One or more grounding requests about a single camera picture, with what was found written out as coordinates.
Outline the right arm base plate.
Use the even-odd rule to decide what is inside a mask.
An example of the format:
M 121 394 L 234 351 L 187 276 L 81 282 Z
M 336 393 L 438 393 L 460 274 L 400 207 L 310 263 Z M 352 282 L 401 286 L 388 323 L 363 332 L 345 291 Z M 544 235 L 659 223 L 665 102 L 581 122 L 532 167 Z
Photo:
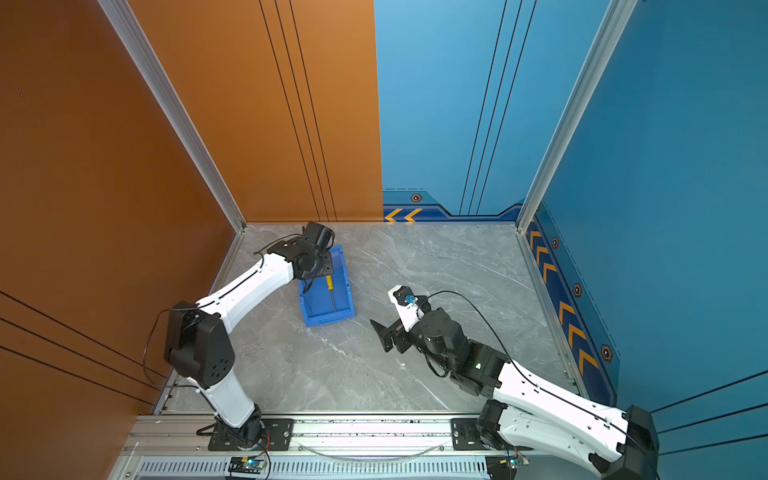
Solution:
M 476 418 L 450 420 L 452 446 L 455 451 L 503 451 L 506 446 L 496 435 L 482 431 Z

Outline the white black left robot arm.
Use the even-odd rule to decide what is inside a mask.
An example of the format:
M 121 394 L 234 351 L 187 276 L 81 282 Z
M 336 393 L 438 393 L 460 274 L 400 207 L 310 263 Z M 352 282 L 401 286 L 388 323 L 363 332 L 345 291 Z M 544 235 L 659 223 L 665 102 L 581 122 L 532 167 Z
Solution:
M 280 237 L 258 251 L 258 260 L 217 291 L 169 309 L 164 358 L 201 392 L 215 413 L 214 430 L 242 448 L 260 440 L 261 411 L 233 371 L 230 336 L 238 323 L 281 287 L 298 282 L 299 307 L 307 326 L 355 317 L 343 250 L 334 232 L 310 222 L 299 234 Z

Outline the yellow handled screwdriver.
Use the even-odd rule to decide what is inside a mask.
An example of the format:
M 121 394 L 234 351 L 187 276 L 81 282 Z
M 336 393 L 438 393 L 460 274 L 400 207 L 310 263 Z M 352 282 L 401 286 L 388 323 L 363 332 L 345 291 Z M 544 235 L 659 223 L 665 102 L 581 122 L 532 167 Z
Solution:
M 334 297 L 334 283 L 333 283 L 332 275 L 327 275 L 325 277 L 325 280 L 326 280 L 326 285 L 327 285 L 327 291 L 328 291 L 329 298 L 330 298 L 330 303 L 331 303 L 331 306 L 332 306 L 332 311 L 336 312 L 337 311 L 337 306 L 336 306 L 336 301 L 335 301 L 335 297 Z

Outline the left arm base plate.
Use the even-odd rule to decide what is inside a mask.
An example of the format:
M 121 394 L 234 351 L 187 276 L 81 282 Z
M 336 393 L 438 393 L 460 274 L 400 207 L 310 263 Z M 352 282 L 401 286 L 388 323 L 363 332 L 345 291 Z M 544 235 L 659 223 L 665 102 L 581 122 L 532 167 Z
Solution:
M 223 421 L 203 427 L 198 433 L 210 433 L 209 451 L 288 451 L 295 421 L 292 418 L 260 418 L 234 428 Z

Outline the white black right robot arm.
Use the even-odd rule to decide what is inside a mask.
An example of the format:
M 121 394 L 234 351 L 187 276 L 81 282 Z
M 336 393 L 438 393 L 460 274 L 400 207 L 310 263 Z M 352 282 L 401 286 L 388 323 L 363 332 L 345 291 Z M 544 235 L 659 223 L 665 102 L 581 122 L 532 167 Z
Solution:
M 400 307 L 373 326 L 386 351 L 416 348 L 433 372 L 486 403 L 476 420 L 493 450 L 527 447 L 567 460 L 601 479 L 655 479 L 659 441 L 649 412 L 601 404 L 544 380 L 505 353 L 468 338 L 443 309 Z

